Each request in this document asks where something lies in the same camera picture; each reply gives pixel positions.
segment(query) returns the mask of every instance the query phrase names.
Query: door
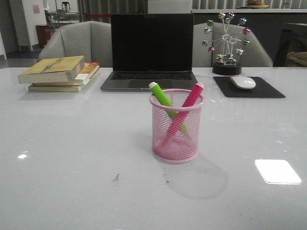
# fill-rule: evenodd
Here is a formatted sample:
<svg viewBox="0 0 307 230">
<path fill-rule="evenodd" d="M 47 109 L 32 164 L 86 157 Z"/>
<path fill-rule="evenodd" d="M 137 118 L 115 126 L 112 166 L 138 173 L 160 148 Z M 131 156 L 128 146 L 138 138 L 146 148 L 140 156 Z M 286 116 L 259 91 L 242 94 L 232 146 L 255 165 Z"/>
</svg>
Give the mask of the door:
<svg viewBox="0 0 307 230">
<path fill-rule="evenodd" d="M 19 51 L 9 0 L 0 0 L 0 29 L 5 53 Z"/>
</svg>

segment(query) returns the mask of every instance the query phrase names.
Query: stack of books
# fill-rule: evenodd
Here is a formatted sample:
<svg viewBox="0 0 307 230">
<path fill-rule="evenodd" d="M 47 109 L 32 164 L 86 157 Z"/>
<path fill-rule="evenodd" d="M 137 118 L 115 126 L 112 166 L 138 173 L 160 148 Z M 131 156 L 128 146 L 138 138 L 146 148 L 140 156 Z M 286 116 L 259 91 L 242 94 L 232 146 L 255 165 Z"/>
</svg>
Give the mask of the stack of books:
<svg viewBox="0 0 307 230">
<path fill-rule="evenodd" d="M 47 58 L 18 76 L 31 83 L 29 91 L 79 92 L 98 73 L 98 62 L 85 62 L 84 56 Z"/>
</svg>

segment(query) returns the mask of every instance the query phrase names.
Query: laptop keyboard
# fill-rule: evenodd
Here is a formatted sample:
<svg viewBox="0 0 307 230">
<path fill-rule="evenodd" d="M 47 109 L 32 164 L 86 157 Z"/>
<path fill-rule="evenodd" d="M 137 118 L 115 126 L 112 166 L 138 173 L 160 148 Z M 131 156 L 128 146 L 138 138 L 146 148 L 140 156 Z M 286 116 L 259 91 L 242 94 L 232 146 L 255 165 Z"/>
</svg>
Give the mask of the laptop keyboard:
<svg viewBox="0 0 307 230">
<path fill-rule="evenodd" d="M 191 80 L 188 72 L 117 72 L 112 80 Z"/>
</svg>

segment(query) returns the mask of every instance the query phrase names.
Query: green highlighter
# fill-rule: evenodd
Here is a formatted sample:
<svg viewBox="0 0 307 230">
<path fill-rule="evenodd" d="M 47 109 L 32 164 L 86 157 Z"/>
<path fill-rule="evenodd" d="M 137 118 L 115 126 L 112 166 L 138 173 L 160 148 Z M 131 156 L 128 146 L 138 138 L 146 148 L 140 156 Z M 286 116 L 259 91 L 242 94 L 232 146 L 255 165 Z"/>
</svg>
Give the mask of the green highlighter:
<svg viewBox="0 0 307 230">
<path fill-rule="evenodd" d="M 174 105 L 171 103 L 169 98 L 166 96 L 166 94 L 162 91 L 158 83 L 156 82 L 151 82 L 149 84 L 149 89 L 151 92 L 154 94 L 154 96 L 158 99 L 159 103 L 161 105 L 169 106 L 169 107 L 174 107 Z M 171 119 L 174 119 L 177 115 L 176 111 L 166 111 L 168 116 Z M 181 131 L 187 131 L 187 126 L 183 123 L 180 127 Z"/>
</svg>

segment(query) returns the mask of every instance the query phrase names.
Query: red trash can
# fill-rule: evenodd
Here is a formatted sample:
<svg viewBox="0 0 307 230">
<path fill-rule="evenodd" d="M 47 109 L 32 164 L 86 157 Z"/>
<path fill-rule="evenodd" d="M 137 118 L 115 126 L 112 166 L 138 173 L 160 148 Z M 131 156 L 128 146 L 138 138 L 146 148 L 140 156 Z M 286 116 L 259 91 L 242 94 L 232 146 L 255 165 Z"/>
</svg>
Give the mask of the red trash can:
<svg viewBox="0 0 307 230">
<path fill-rule="evenodd" d="M 44 48 L 47 42 L 51 38 L 50 26 L 36 25 L 36 33 L 37 33 L 39 47 Z"/>
</svg>

